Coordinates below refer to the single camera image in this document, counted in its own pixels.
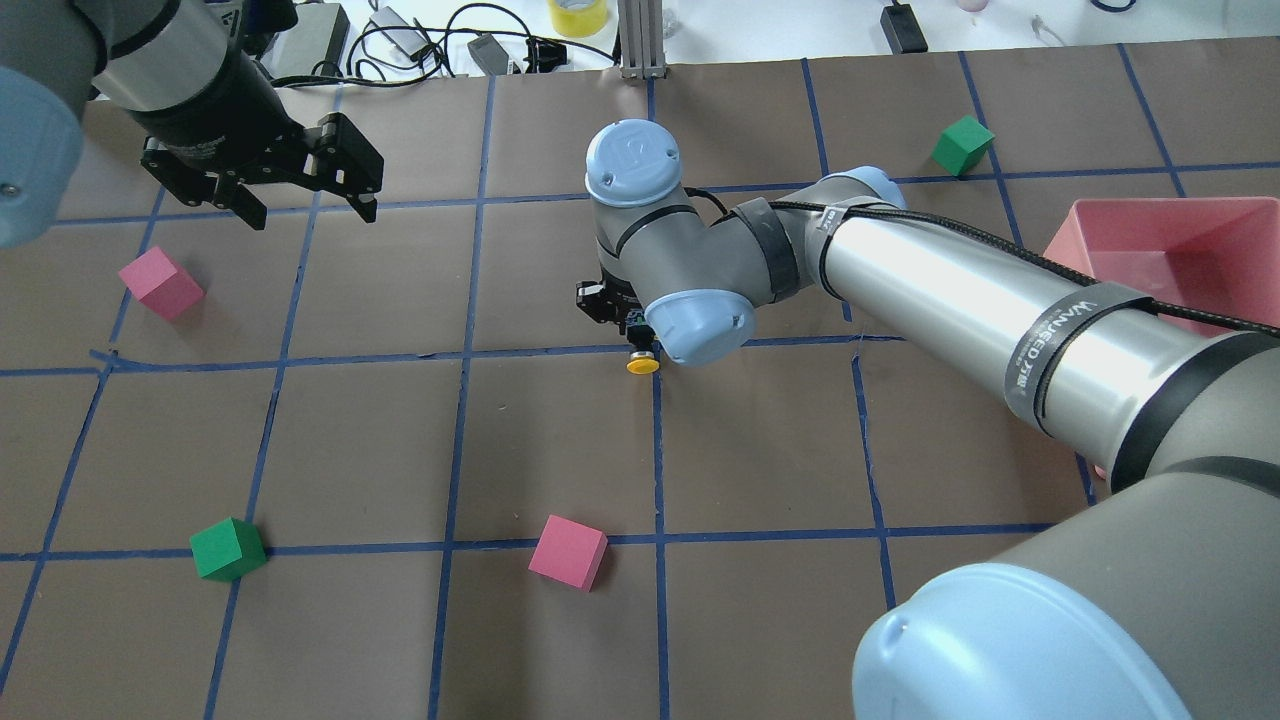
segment pink object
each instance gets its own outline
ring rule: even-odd
[[[595,571],[600,569],[604,546],[609,538],[559,515],[547,518],[547,527],[538,538],[538,548],[529,569],[567,585],[591,592]]]
[[[1280,200],[1076,200],[1044,256],[1157,300],[1280,324]],[[1222,328],[1165,318],[1206,337]]]
[[[138,302],[165,320],[173,320],[205,296],[187,270],[159,247],[143,252],[119,274]]]

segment gray robot arm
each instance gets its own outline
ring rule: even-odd
[[[1189,333],[1137,291],[904,211],[873,168],[707,228],[675,140],[623,120],[593,141],[586,184],[603,279],[580,283],[579,305],[632,342],[657,334],[676,363],[709,363],[750,337],[754,307],[820,284],[1129,488],[876,623],[855,661],[858,717],[1274,716],[1274,328]]]
[[[147,129],[142,167],[187,205],[262,229],[266,208],[247,186],[289,182],[374,222],[381,155],[340,113],[293,122],[237,40],[201,0],[0,4],[0,247],[52,223],[91,83]]]

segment white floor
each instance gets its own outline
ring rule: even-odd
[[[609,20],[582,41],[611,50],[617,28],[617,3]],[[1123,5],[1125,0],[1106,0]],[[548,0],[499,0],[536,35],[554,36]],[[369,0],[342,0],[356,36],[372,12]],[[403,18],[426,27],[443,27],[457,0],[381,0]],[[879,28],[888,0],[668,0],[680,26],[667,40],[668,63],[742,63],[838,55],[886,55]],[[1100,45],[1207,37],[1280,35],[1280,0],[1137,0],[1132,10],[1106,13],[1088,0],[989,0],[978,13],[966,13],[957,0],[911,0],[931,50],[987,50],[1043,45]],[[454,27],[518,29],[511,18],[490,9],[470,9]],[[466,51],[470,37],[451,41],[451,58],[461,73],[477,73]],[[513,58],[524,56],[520,38],[500,38]],[[381,40],[370,42],[379,54],[393,54]],[[608,61],[571,49],[571,69],[607,67]]]

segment green cube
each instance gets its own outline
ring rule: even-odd
[[[982,160],[982,154],[991,147],[993,140],[996,136],[989,129],[982,127],[973,115],[965,115],[942,131],[942,137],[933,149],[933,159],[948,173],[960,177]]]
[[[229,583],[266,562],[257,528],[228,518],[191,536],[196,573],[206,580]]]

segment pink plastic container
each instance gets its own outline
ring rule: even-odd
[[[1275,197],[1076,200],[1044,256],[1165,302],[1280,325]]]

